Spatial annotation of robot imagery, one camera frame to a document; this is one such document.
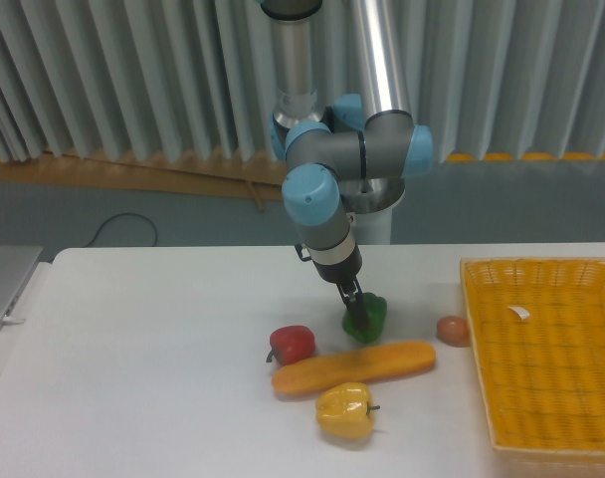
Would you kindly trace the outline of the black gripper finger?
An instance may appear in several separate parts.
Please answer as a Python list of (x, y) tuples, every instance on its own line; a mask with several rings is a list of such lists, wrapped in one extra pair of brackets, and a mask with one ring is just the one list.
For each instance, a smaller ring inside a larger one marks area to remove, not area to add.
[(366, 329), (369, 326), (369, 316), (359, 283), (352, 281), (349, 284), (338, 284), (337, 289), (354, 326), (358, 330)]

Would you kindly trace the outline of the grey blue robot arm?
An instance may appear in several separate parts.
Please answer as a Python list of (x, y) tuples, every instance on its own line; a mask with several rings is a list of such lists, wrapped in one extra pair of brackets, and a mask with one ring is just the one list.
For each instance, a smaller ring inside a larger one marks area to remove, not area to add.
[(299, 258), (336, 286), (354, 327), (371, 319), (357, 275), (361, 254), (351, 229), (351, 200), (341, 184), (398, 183), (431, 169), (430, 129), (415, 123), (388, 1), (354, 1), (351, 18), (360, 92), (319, 107), (311, 22), (319, 1), (263, 1), (270, 19), (278, 102), (270, 126), (287, 167), (282, 194), (300, 241)]

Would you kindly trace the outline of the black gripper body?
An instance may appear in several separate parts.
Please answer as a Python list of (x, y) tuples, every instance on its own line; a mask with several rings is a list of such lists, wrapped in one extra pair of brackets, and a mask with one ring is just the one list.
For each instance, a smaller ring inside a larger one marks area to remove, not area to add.
[(320, 277), (328, 283), (342, 289), (355, 289), (357, 274), (362, 266), (360, 253), (351, 253), (345, 260), (335, 264), (323, 265), (313, 262)]

